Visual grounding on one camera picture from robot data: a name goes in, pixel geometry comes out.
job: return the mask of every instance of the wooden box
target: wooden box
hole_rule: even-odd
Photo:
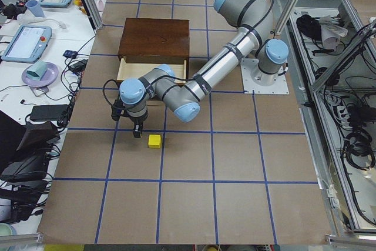
[[[117,55],[120,60],[118,82],[138,78],[163,63],[172,67],[176,77],[186,79],[189,21],[127,18]]]

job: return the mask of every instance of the blue cup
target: blue cup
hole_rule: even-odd
[[[30,12],[36,17],[44,17],[42,7],[37,0],[29,0],[26,2],[25,6],[30,10]]]

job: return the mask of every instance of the purple plate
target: purple plate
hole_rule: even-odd
[[[53,64],[53,63],[50,63],[50,62],[46,62],[47,63],[47,70],[45,72],[45,74],[43,75],[43,77],[41,78],[40,81],[35,81],[33,79],[30,79],[26,76],[26,71],[30,68],[26,68],[23,73],[22,73],[22,81],[27,84],[28,86],[32,86],[34,88],[41,88],[43,86],[46,86],[46,85],[49,85],[49,84],[52,84],[55,79],[58,77],[59,75],[59,69],[58,67]]]

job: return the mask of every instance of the yellow cube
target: yellow cube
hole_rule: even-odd
[[[149,135],[149,148],[160,148],[162,137],[160,135]]]

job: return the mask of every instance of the white mounting plate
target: white mounting plate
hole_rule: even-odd
[[[250,59],[250,58],[243,58],[240,61],[241,66],[241,77],[243,79],[243,88],[245,93],[255,93],[255,94],[290,94],[288,92],[288,86],[286,82],[286,78],[284,75],[278,76],[276,82],[271,86],[262,86],[253,81],[251,78],[251,69],[256,64],[258,64],[259,60],[257,59]]]

